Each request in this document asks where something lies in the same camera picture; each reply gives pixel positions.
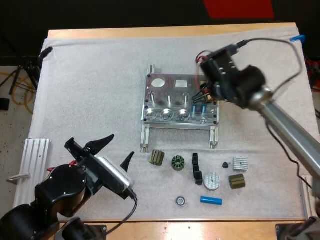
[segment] blue cylinder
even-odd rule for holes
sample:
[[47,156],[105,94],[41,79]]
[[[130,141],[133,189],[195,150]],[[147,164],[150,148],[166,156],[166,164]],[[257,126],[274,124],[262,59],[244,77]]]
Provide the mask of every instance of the blue cylinder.
[[207,105],[206,105],[206,104],[203,104],[203,105],[201,106],[201,113],[205,114],[206,111],[207,111]]
[[213,198],[213,197],[209,197],[209,196],[201,196],[200,203],[222,205],[222,199],[221,198]]
[[197,106],[196,105],[192,105],[192,112],[196,113],[197,112]]

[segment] wooden table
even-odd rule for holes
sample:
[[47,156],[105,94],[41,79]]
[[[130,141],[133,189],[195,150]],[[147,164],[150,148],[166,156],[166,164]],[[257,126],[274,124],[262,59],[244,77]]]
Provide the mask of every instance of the wooden table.
[[[258,23],[178,27],[102,28],[50,30],[49,39],[104,39],[131,37],[188,37],[227,34],[269,28],[295,27],[295,23]],[[276,224],[298,221],[130,221],[114,231],[108,240],[275,240]],[[106,221],[108,229],[116,225]]]

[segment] floor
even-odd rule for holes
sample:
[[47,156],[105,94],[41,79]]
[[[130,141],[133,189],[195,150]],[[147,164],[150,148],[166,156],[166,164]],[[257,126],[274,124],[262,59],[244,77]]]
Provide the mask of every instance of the floor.
[[[6,78],[1,73],[10,74],[14,66],[0,66],[0,83]],[[21,79],[26,77],[22,71]],[[25,139],[28,138],[32,121],[32,114],[27,111],[24,105],[16,105],[9,95],[13,79],[8,80],[0,87],[0,98],[10,99],[8,111],[0,110],[0,218],[8,212],[14,203],[16,186],[6,181],[7,178],[19,174]],[[16,88],[14,97],[17,103],[24,102],[26,91]],[[35,96],[27,96],[29,108],[34,106]]]

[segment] red object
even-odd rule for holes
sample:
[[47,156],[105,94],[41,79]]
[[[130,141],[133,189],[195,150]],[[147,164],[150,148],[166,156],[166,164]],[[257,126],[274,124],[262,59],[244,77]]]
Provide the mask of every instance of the red object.
[[274,19],[271,0],[204,0],[212,19]]
[[72,162],[69,163],[69,165],[71,165],[71,166],[76,165],[76,164],[77,164],[77,161],[76,161],[76,160],[74,160],[74,161],[72,161]]
[[50,173],[51,173],[53,170],[55,170],[55,167],[50,167],[50,168],[47,169],[47,171],[50,172]]

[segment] gear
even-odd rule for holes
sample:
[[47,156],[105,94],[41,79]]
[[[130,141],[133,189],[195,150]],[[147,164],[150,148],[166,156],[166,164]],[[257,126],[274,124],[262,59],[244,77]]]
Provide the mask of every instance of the gear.
[[185,167],[185,160],[182,156],[174,156],[172,158],[171,166],[176,171],[181,171]]

